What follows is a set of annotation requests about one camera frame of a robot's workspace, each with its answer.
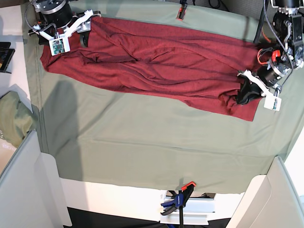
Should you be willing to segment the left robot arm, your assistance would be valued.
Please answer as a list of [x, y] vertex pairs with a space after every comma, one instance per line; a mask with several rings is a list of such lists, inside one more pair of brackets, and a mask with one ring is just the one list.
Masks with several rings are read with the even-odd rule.
[[264, 107], [277, 111], [281, 104], [280, 93], [290, 75], [304, 66], [304, 38], [300, 9], [302, 0], [265, 0], [260, 14], [254, 42], [262, 34], [262, 23], [267, 22], [275, 36], [273, 47], [258, 51], [257, 60], [261, 67], [257, 72], [240, 71], [238, 76], [244, 79], [236, 101], [245, 105], [258, 98], [265, 98]]

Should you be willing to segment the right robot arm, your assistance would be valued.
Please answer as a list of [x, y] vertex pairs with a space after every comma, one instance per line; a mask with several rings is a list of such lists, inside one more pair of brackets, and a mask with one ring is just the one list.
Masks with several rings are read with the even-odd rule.
[[29, 6], [33, 6], [40, 15], [40, 20], [34, 26], [29, 23], [27, 12], [24, 13], [24, 19], [30, 28], [28, 35], [36, 34], [39, 45], [54, 45], [51, 49], [55, 54], [68, 51], [69, 45], [64, 44], [64, 39], [75, 32], [80, 35], [81, 46], [88, 47], [90, 22], [94, 12], [89, 9], [75, 13], [69, 3], [68, 0], [31, 0]]

